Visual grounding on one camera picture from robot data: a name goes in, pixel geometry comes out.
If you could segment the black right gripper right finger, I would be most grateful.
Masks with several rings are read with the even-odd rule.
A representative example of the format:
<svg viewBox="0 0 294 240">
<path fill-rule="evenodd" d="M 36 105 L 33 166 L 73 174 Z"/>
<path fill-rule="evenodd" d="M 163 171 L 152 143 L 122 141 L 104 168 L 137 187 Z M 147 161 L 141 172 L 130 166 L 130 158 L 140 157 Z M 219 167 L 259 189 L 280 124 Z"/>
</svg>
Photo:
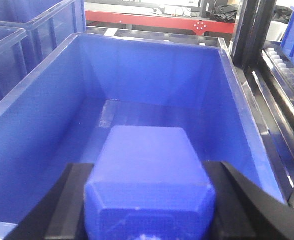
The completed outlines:
<svg viewBox="0 0 294 240">
<path fill-rule="evenodd" d="M 280 203 L 227 162 L 204 161 L 215 188 L 210 240 L 294 240 L 294 208 Z"/>
</svg>

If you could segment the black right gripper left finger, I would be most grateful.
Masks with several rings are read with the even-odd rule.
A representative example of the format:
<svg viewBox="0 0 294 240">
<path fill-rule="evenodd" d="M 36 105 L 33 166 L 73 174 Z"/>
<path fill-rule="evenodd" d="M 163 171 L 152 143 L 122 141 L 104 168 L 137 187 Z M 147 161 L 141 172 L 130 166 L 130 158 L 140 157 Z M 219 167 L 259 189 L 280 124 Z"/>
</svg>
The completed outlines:
<svg viewBox="0 0 294 240">
<path fill-rule="evenodd" d="M 84 189 L 94 165 L 69 163 L 60 178 L 6 240 L 87 240 Z"/>
</svg>

